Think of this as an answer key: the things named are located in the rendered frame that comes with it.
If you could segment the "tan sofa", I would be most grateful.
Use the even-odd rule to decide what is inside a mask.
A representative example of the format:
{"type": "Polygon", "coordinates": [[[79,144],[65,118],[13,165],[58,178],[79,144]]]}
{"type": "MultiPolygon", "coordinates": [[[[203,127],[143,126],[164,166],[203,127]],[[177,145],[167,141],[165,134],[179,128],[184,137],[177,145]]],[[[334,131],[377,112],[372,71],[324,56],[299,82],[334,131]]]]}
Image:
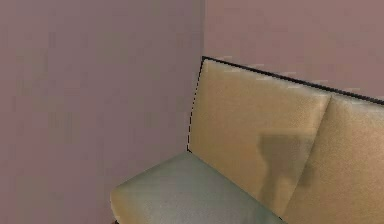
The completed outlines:
{"type": "Polygon", "coordinates": [[[205,58],[181,153],[114,224],[384,224],[384,100],[205,58]]]}

